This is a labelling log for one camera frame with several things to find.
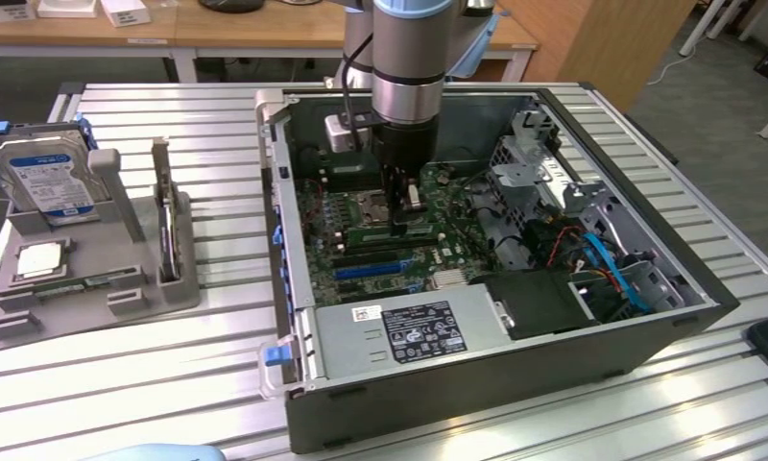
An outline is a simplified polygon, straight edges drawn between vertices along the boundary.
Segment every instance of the gray carpet floor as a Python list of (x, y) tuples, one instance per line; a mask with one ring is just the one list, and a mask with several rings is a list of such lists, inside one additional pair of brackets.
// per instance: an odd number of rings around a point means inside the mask
[[(674, 61), (684, 26), (662, 65)], [(768, 121), (768, 81), (752, 71), (761, 51), (730, 36), (705, 39), (690, 60), (644, 88), (629, 115), (680, 160), (680, 169), (768, 254), (768, 141), (754, 132)], [(231, 81), (318, 81), (335, 62), (229, 61)], [(159, 60), (0, 58), (0, 120), (45, 121), (62, 81), (166, 82)], [(0, 204), (0, 226), (3, 216)]]

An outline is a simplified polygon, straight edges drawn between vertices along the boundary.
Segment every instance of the green circuit board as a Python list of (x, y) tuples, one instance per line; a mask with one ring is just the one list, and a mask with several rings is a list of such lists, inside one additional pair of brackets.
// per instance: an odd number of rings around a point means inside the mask
[[(493, 271), (497, 262), (486, 251), (486, 237), (465, 209), (466, 179), (425, 167), (421, 193), (428, 211), (401, 238), (389, 234), (380, 190), (330, 192), (327, 185), (301, 181), (298, 210), (317, 306), (425, 291), (437, 271), (460, 269), (466, 279)], [(335, 280), (338, 268), (374, 266), (384, 259), (400, 265), (396, 274)]]

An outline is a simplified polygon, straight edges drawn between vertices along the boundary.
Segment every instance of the wooden table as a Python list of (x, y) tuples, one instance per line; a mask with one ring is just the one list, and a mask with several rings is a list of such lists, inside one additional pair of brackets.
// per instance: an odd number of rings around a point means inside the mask
[[(290, 6), (269, 0), (247, 14), (213, 12), (194, 0), (161, 7), (143, 0), (153, 22), (114, 28), (95, 18), (39, 18), (0, 23), (0, 56), (139, 57), (174, 60), (178, 81), (197, 82), (193, 60), (219, 58), (340, 58), (342, 7), (322, 2)], [(502, 80), (518, 82), (537, 42), (509, 17), (497, 23), (486, 59), (508, 61)]]

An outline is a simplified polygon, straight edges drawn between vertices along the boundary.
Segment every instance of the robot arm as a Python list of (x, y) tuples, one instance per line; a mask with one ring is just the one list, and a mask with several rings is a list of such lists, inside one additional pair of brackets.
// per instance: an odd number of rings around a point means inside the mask
[(352, 113), (352, 122), (346, 115), (352, 109), (329, 116), (327, 135), (335, 152), (369, 146), (380, 165), (390, 225), (398, 231), (408, 214), (425, 210), (420, 172), (434, 155), (446, 72), (453, 64), (472, 62), (473, 51), (480, 60), (473, 43), (482, 41), (484, 27), (494, 23), (493, 3), (373, 0), (353, 6), (362, 9), (348, 8), (344, 61), (334, 82), (372, 88), (372, 113)]

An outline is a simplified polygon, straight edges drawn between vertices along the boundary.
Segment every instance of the slatted metal surface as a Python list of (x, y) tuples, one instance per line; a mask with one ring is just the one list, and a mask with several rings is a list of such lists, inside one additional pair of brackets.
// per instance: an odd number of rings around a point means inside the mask
[[(134, 196), (153, 182), (149, 139), (171, 137), (174, 178), (191, 197), (202, 302), (0, 352), (0, 460), (75, 459), (149, 442), (214, 444), (233, 460), (768, 457), (768, 365), (741, 336), (768, 317), (768, 261), (613, 110), (566, 84), (552, 91), (742, 305), (626, 376), (295, 457), (282, 404), (257, 393), (255, 350), (274, 324), (255, 87), (87, 86), (79, 111), (99, 146), (122, 154)], [(568, 140), (562, 152), (588, 179)]]

